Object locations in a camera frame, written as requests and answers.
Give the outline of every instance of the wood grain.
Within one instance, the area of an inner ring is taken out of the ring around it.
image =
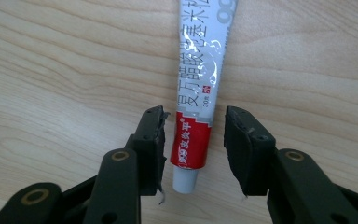
[[[174,112],[178,1],[0,1],[0,209],[19,189],[69,189],[123,147],[144,110]],[[143,223],[270,223],[223,148],[227,105],[251,111],[278,147],[309,153],[358,191],[358,0],[239,1],[206,167],[196,191],[142,198]],[[170,156],[174,117],[167,125]]]

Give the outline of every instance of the wooden table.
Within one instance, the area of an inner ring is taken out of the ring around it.
[[[0,1],[0,209],[19,189],[69,189],[123,147],[143,113],[176,108],[177,1]],[[278,148],[309,153],[358,192],[358,1],[241,1],[207,165],[193,194],[142,198],[143,223],[270,223],[223,148],[227,105],[251,111]],[[174,116],[167,120],[170,157]]]

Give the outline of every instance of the light wooden surface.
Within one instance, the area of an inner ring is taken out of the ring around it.
[[[144,110],[175,111],[178,1],[0,1],[0,209],[19,189],[95,175]],[[142,198],[143,223],[270,223],[242,194],[223,148],[227,105],[278,148],[309,153],[358,191],[358,1],[240,0],[206,167],[191,195]],[[170,156],[174,116],[166,124]]]

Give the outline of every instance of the tube cap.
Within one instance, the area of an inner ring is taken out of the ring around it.
[[[193,192],[199,170],[184,169],[173,166],[173,188],[183,194]]]

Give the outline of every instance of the toothpaste tube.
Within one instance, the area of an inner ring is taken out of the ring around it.
[[[191,193],[205,165],[218,85],[237,0],[181,0],[173,188]]]

